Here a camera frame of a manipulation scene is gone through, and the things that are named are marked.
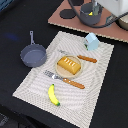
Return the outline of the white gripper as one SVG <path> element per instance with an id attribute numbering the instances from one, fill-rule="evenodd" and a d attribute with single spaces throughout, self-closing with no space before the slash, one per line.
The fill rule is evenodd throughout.
<path id="1" fill-rule="evenodd" d="M 128 0 L 93 0 L 96 5 L 100 4 L 115 16 L 128 12 Z"/>

